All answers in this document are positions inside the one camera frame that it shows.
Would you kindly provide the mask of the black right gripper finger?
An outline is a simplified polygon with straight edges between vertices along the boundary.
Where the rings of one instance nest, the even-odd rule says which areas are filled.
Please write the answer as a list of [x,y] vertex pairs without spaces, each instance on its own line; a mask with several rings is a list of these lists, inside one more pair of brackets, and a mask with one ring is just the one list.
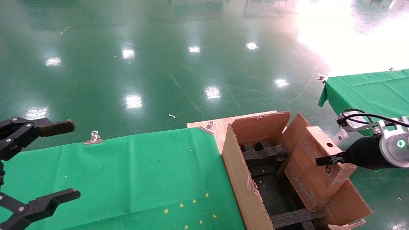
[[346,159],[343,156],[343,153],[338,153],[335,155],[319,157],[315,159],[317,166],[325,166],[325,165],[334,165],[334,164],[345,164],[347,163]]

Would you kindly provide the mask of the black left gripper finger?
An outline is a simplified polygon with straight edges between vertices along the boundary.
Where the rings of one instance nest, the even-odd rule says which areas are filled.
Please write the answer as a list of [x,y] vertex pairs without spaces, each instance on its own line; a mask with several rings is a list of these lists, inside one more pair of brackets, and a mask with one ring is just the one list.
[[28,204],[1,192],[0,205],[13,214],[0,224],[2,230],[25,230],[32,223],[53,216],[60,204],[80,198],[77,189],[66,189],[49,195],[38,197]]
[[70,133],[75,124],[68,119],[52,122],[47,118],[27,120],[13,117],[0,123],[0,159],[9,161],[38,137],[50,137]]

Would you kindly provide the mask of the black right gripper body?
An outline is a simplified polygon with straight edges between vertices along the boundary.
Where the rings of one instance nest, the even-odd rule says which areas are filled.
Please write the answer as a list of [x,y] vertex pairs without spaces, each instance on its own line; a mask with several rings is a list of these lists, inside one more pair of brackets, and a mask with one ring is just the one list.
[[381,135],[361,137],[349,146],[342,156],[346,163],[366,169],[386,169],[390,163],[380,150]]

